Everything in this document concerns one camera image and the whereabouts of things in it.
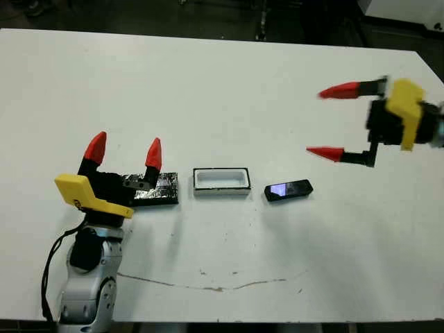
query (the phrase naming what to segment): crack on table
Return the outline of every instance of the crack on table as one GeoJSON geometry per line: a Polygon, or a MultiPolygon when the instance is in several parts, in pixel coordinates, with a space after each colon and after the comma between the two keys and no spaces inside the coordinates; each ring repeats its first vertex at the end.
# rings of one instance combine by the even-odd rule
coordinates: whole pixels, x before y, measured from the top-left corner
{"type": "Polygon", "coordinates": [[[152,279],[146,279],[144,277],[139,277],[139,276],[134,276],[134,275],[129,275],[129,274],[123,274],[123,273],[120,273],[120,272],[117,272],[117,275],[121,276],[123,278],[134,279],[134,280],[150,282],[150,283],[155,283],[155,284],[161,284],[162,286],[167,286],[167,287],[175,287],[175,288],[183,288],[183,289],[194,289],[194,290],[205,290],[205,291],[215,291],[217,293],[222,293],[224,291],[236,291],[236,290],[240,290],[242,288],[256,286],[258,284],[276,283],[276,282],[288,282],[290,280],[298,279],[299,277],[304,275],[306,272],[307,272],[307,270],[303,271],[302,273],[297,274],[296,276],[294,276],[294,277],[292,277],[290,279],[280,278],[280,279],[253,281],[253,282],[241,284],[240,286],[237,286],[237,287],[195,287],[195,286],[188,286],[186,284],[174,284],[174,283],[168,283],[168,282],[157,281],[157,280],[152,280],[152,279]]]}

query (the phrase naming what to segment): smartphone screen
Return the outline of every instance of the smartphone screen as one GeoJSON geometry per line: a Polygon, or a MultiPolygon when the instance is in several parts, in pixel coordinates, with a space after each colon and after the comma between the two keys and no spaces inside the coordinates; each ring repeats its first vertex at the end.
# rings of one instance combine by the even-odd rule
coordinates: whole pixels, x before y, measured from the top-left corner
{"type": "Polygon", "coordinates": [[[308,196],[312,192],[313,187],[307,179],[269,185],[265,187],[264,190],[265,197],[268,201],[308,196]]]}

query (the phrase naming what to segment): white table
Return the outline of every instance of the white table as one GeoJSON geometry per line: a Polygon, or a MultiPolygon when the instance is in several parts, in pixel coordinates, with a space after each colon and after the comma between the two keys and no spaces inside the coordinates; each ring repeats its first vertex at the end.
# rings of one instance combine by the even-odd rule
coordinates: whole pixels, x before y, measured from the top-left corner
{"type": "MultiPolygon", "coordinates": [[[[158,136],[180,183],[179,205],[125,222],[119,272],[140,280],[118,277],[116,321],[444,316],[444,152],[382,146],[371,169],[305,151],[368,147],[370,98],[317,99],[330,85],[409,77],[438,103],[444,86],[416,53],[1,29],[0,74],[0,318],[42,318],[46,256],[82,215],[53,179],[101,130],[102,171],[143,172],[158,136]],[[194,167],[248,167],[251,193],[195,198],[194,167]],[[305,178],[307,200],[265,201],[266,185],[305,178]]],[[[51,265],[53,311],[72,241],[51,265]]]]}

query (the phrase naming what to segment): red fingertip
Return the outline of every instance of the red fingertip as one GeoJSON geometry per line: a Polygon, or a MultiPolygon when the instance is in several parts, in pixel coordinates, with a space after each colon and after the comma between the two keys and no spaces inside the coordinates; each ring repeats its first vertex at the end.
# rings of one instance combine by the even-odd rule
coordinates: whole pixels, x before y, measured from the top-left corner
{"type": "Polygon", "coordinates": [[[95,161],[100,165],[102,164],[103,156],[105,155],[105,146],[106,132],[102,131],[91,140],[83,157],[87,160],[95,161]]]}
{"type": "Polygon", "coordinates": [[[335,147],[307,147],[307,150],[313,154],[317,154],[321,157],[327,158],[334,162],[341,161],[342,154],[344,153],[344,148],[335,147]]]}
{"type": "Polygon", "coordinates": [[[319,93],[322,99],[357,99],[359,97],[359,82],[349,82],[335,85],[319,93]]]}
{"type": "Polygon", "coordinates": [[[147,167],[155,167],[159,171],[162,168],[162,146],[160,145],[160,139],[158,137],[154,139],[148,149],[145,165],[147,167]]]}

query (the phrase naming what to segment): black cable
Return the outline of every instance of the black cable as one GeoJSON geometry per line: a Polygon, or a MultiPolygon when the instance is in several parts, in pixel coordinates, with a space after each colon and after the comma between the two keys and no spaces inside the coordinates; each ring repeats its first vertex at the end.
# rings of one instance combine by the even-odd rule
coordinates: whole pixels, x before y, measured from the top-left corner
{"type": "Polygon", "coordinates": [[[59,247],[62,245],[62,240],[71,234],[74,234],[78,232],[80,229],[82,229],[85,224],[87,223],[86,218],[83,219],[82,223],[79,224],[74,229],[67,230],[63,233],[62,236],[58,237],[57,240],[54,242],[51,250],[49,251],[48,259],[46,260],[46,265],[44,267],[43,276],[42,276],[42,314],[43,317],[46,318],[46,320],[50,323],[54,322],[53,315],[51,314],[51,309],[48,304],[48,300],[46,299],[46,290],[48,289],[48,276],[49,276],[49,264],[51,263],[51,260],[53,259],[54,254],[59,249],[59,247]]]}

